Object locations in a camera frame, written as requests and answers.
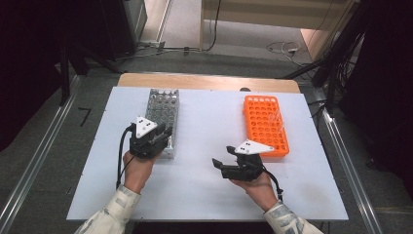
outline long-sleeved shirt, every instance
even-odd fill
[[[119,186],[106,206],[83,223],[75,234],[122,234],[131,218],[140,194]],[[282,201],[278,201],[264,218],[277,234],[319,234],[321,233],[306,219],[293,213]]]

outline person's right hand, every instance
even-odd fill
[[[245,193],[264,211],[269,211],[278,199],[273,190],[270,177],[262,173],[256,180],[240,181],[231,179],[231,182],[245,190]]]

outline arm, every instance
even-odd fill
[[[245,190],[245,193],[265,212],[264,218],[277,234],[318,234],[321,233],[306,219],[297,216],[286,205],[279,201],[274,193],[273,185],[267,174],[258,179],[245,182],[231,180]]]
[[[119,186],[115,195],[99,212],[82,224],[77,233],[124,233],[140,198],[140,191],[152,173],[153,165],[158,157],[150,160],[132,158],[127,152],[124,155],[124,164],[131,161],[125,169],[125,184]]]

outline person's left hand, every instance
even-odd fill
[[[146,180],[148,180],[152,173],[155,161],[159,158],[161,153],[153,159],[139,159],[137,157],[132,158],[133,155],[131,155],[129,151],[126,152],[123,158],[124,165],[126,165],[130,159],[131,162],[125,168],[124,186],[127,187],[127,189],[140,194],[140,191],[145,186]]]

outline sleeve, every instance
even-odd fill
[[[125,231],[131,213],[140,199],[140,194],[120,185],[106,206],[84,222],[75,234],[121,234]]]
[[[277,234],[319,234],[322,233],[306,219],[293,213],[282,201],[278,201],[264,218]]]

